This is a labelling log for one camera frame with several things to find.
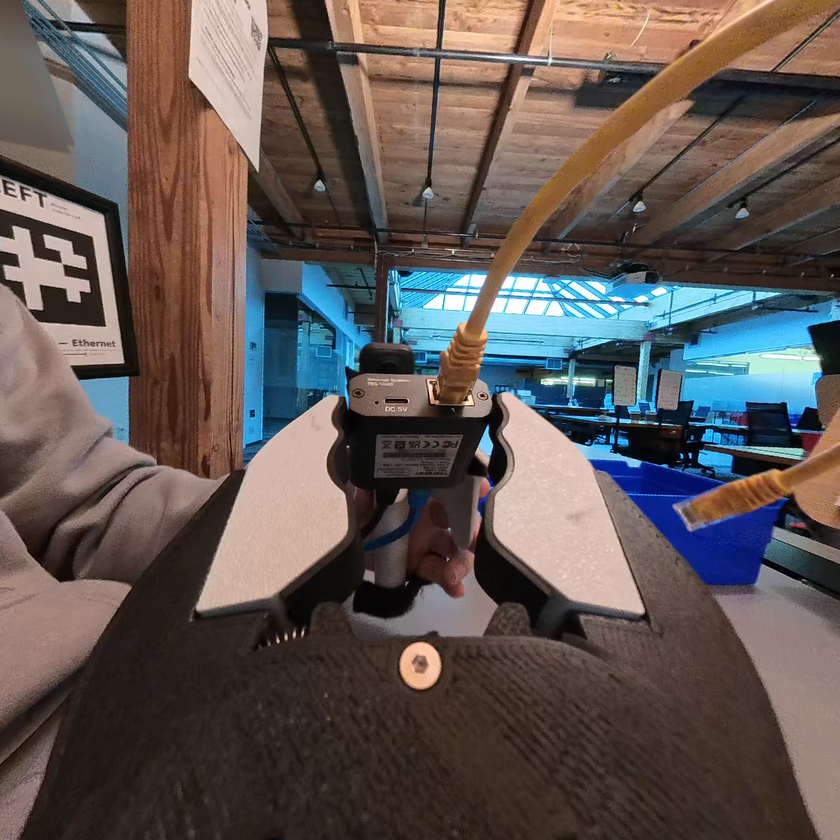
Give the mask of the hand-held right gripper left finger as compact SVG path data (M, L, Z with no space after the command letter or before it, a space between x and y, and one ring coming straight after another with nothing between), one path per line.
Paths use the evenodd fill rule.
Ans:
M330 395L253 457L196 603L200 617L267 613L308 621L361 583L364 558L343 430Z

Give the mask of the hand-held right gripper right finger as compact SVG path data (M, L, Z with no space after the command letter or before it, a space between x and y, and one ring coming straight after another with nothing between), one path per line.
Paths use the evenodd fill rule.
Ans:
M563 433L510 393L490 415L493 484L476 542L476 579L522 606L538 634L580 616L637 622L643 598L595 470Z

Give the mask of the black ethernet splitter box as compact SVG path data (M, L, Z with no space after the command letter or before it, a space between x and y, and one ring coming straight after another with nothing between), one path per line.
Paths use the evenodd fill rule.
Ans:
M419 374L359 374L348 388L344 431L354 485L435 489L463 479L492 408L483 381L459 404L440 402L436 379Z

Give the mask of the person's left hand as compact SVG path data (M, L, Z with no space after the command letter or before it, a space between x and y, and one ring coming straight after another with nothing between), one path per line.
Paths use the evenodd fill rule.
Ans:
M476 539L480 520L476 518L470 546L461 549L449 527L444 505L430 500L408 535L406 572L441 588L459 599L466 594L466 579L474 570Z

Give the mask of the black office chair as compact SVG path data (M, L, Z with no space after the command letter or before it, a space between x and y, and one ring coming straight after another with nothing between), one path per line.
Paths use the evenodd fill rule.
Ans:
M693 411L693 401L680 401L674 410L657 409L658 426L665 430L658 441L658 462L662 466L677 467L687 463Z
M802 448L794 435L786 402L746 402L748 432L745 443L759 448Z

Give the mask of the blue plastic bin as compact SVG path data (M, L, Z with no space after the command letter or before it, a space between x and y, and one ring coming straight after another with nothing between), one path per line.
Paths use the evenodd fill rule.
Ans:
M677 469L621 459L594 459L594 469L610 475L709 585L752 585L784 502L690 532L674 505L720 485L715 479Z

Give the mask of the ceiling projector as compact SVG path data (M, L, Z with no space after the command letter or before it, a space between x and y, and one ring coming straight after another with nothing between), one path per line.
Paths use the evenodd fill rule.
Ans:
M605 294L609 297L628 298L642 293L637 289L660 286L661 280L662 276L657 271L637 267L635 270L626 270L609 279L605 283Z

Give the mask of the metal ceiling pipe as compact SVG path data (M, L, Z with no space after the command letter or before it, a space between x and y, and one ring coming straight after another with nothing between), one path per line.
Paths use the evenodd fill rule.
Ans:
M619 73L646 76L656 75L665 68L665 64L660 62L532 56L467 49L356 44L305 38L270 37L268 39L268 46L275 49L332 54L335 56L378 56L440 61L453 60L511 67L552 67L571 70L616 71Z

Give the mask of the black framed marker sign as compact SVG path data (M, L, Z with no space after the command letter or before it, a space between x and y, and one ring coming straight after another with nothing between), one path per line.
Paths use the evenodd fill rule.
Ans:
M78 378L140 373L115 202L2 158L1 275Z

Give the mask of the white paper notice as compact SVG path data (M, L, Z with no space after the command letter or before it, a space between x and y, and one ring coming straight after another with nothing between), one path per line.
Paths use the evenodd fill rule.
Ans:
M267 1L193 1L188 76L259 169Z

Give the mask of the wooden post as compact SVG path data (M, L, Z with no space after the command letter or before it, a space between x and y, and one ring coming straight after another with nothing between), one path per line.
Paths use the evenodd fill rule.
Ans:
M188 77L192 3L128 1L130 443L205 478L242 466L249 164Z

